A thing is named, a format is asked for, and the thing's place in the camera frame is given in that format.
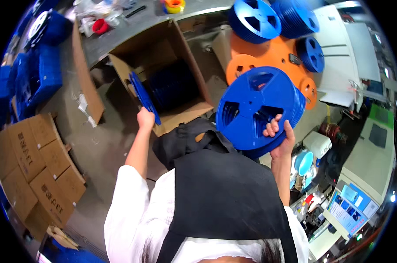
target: black apron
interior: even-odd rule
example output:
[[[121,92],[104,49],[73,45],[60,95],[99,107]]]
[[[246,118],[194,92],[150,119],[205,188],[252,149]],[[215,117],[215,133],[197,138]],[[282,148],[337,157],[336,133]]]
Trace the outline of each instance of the black apron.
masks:
[[[280,239],[298,261],[273,174],[233,153],[200,149],[175,160],[175,212],[157,263],[170,263],[186,237]]]

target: left hand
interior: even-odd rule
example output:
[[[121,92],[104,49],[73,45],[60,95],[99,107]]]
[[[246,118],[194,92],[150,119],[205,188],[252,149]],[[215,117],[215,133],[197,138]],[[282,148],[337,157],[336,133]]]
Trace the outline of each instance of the left hand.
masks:
[[[137,113],[137,122],[139,123],[139,130],[152,131],[155,125],[155,115],[149,112],[146,108],[142,107]]]

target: metal workbench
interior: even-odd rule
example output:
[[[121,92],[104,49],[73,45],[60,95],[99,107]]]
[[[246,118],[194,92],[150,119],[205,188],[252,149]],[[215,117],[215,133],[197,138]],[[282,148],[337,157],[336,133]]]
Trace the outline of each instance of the metal workbench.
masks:
[[[183,13],[167,15],[163,13],[159,0],[139,0],[135,8],[147,8],[128,19],[120,19],[120,24],[109,32],[90,38],[83,36],[82,45],[87,66],[93,68],[111,50],[132,36],[168,19],[182,20],[205,13],[229,9],[235,0],[187,0]]]

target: black device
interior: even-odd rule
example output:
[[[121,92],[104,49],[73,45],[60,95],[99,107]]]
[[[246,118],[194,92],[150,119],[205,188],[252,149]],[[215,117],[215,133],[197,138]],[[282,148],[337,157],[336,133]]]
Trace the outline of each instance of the black device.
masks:
[[[301,65],[302,61],[298,58],[297,55],[289,53],[289,61],[296,65]]]

